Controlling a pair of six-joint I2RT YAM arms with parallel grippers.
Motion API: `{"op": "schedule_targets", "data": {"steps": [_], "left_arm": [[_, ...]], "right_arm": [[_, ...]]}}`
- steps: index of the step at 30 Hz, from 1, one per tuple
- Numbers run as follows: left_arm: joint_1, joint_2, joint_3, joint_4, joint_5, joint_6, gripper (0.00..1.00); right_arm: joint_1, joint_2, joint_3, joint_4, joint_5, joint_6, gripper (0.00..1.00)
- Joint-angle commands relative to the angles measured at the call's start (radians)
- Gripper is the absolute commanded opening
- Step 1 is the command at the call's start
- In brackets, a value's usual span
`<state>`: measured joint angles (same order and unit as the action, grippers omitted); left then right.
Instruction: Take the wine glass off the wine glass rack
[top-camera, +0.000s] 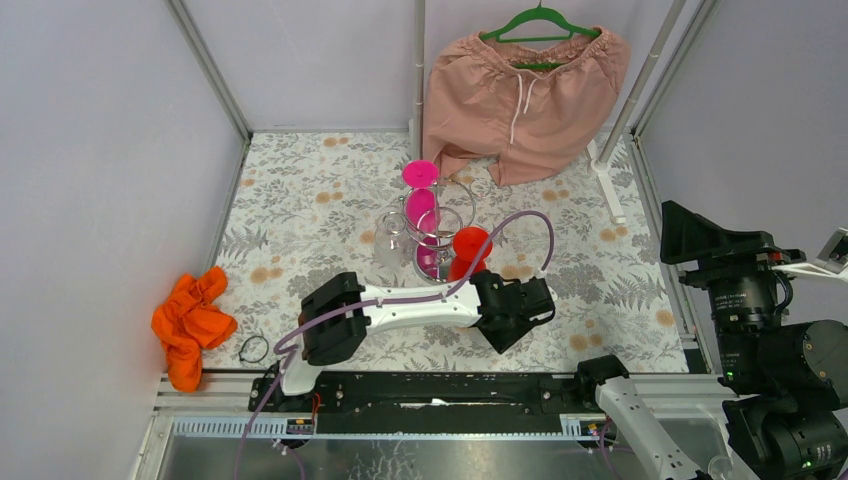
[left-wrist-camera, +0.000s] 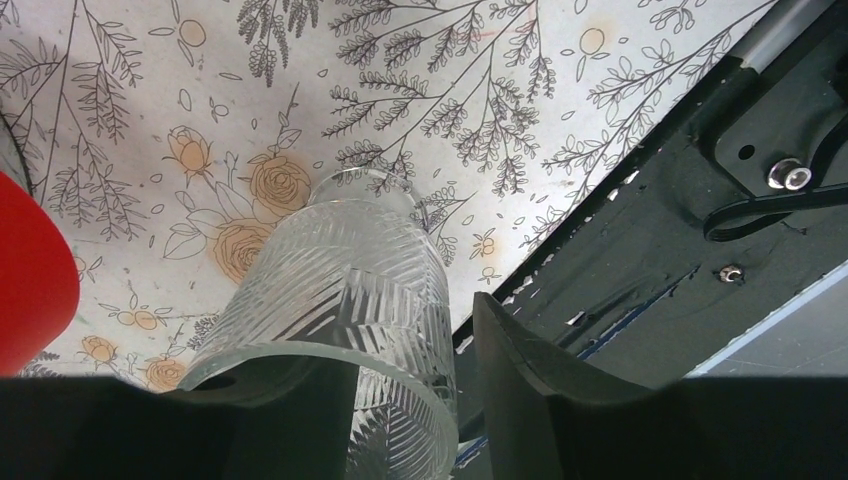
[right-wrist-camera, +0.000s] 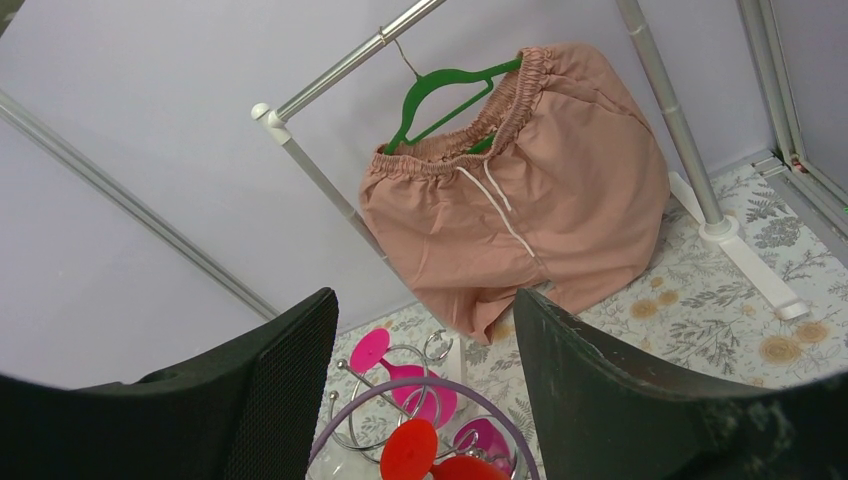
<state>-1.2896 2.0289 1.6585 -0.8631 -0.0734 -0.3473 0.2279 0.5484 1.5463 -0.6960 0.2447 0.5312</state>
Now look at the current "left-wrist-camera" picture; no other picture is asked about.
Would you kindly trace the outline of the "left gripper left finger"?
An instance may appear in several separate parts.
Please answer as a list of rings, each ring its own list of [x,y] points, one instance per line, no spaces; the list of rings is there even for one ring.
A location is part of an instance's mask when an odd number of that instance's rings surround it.
[[[191,390],[111,377],[1,384],[5,479],[341,479],[358,370],[269,356]]]

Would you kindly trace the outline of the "clear ribbed wine glass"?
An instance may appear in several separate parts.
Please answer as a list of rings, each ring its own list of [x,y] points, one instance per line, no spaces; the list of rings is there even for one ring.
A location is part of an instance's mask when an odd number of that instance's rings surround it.
[[[180,388],[245,362],[323,357],[357,370],[347,474],[444,479],[458,444],[449,287],[412,184],[342,170],[286,217]]]

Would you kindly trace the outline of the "red plastic wine glass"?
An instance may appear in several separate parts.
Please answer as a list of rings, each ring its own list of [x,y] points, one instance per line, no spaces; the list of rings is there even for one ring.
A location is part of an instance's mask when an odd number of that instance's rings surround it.
[[[61,232],[11,177],[1,175],[1,375],[17,374],[70,325],[76,264]]]

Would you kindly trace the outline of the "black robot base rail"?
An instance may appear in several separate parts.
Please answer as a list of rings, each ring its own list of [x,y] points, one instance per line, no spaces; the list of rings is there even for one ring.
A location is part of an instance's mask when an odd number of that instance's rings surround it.
[[[779,1],[496,290],[618,377],[847,372],[847,5]]]

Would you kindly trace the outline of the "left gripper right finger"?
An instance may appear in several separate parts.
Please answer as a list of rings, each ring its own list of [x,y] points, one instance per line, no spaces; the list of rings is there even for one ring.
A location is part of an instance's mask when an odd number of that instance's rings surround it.
[[[473,302],[497,479],[843,479],[843,377],[696,377],[652,390]]]

